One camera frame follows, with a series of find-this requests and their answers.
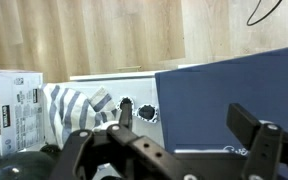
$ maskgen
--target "cardboard box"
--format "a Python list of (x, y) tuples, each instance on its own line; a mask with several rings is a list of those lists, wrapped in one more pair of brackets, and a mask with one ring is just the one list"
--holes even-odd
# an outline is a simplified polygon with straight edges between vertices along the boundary
[(42, 73), (0, 70), (0, 155), (44, 139)]

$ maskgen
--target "wooden floor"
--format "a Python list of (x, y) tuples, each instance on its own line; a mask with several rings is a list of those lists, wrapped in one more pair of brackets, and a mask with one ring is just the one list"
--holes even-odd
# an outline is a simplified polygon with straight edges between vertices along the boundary
[[(263, 1), (254, 19), (278, 0)], [(174, 69), (288, 47), (288, 1), (247, 27), (257, 1), (0, 0), (0, 69), (72, 75)]]

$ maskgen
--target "black cable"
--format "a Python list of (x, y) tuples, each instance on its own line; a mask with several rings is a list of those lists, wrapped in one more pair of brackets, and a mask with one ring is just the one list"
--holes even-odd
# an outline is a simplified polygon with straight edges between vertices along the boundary
[(258, 4), (257, 4), (254, 12), (251, 14), (250, 18), (248, 18), (247, 23), (246, 23), (247, 26), (253, 26), (253, 25), (261, 22), (262, 20), (264, 20), (267, 16), (269, 16), (269, 15), (281, 4), (282, 0), (279, 0), (279, 1), (276, 3), (276, 5), (275, 5), (265, 16), (263, 16), (261, 19), (259, 19), (259, 20), (257, 20), (257, 21), (255, 21), (255, 22), (253, 22), (253, 23), (250, 24), (250, 20), (252, 19), (252, 17), (253, 17), (254, 14), (256, 13), (256, 11), (257, 11), (258, 7), (260, 6), (261, 2), (262, 2), (262, 0), (259, 0), (259, 1), (258, 1)]

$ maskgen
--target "bolt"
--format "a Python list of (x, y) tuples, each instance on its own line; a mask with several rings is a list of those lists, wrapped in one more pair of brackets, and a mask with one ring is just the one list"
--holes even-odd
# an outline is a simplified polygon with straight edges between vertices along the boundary
[(274, 124), (270, 124), (267, 126), (269, 129), (272, 129), (272, 130), (278, 130), (278, 127), (275, 126)]
[(116, 126), (113, 126), (112, 129), (113, 129), (114, 131), (117, 131), (117, 130), (120, 129), (120, 127), (119, 127), (118, 125), (116, 125)]
[(87, 132), (85, 132), (85, 131), (83, 131), (83, 132), (80, 132), (80, 137), (85, 137), (85, 136), (87, 136), (88, 135), (88, 133)]
[(198, 180), (198, 179), (192, 174), (186, 174), (184, 176), (184, 180)]
[(248, 179), (249, 180), (263, 180), (263, 178), (261, 176), (258, 176), (256, 174), (250, 175)]

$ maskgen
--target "striped fabric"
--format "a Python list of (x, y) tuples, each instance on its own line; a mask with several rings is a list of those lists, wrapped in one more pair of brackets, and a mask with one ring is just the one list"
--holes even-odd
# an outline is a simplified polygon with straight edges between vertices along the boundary
[(117, 120), (116, 106), (104, 88), (100, 88), (91, 98), (57, 84), (44, 84), (41, 89), (46, 100), (51, 134), (60, 148), (73, 131), (94, 129)]

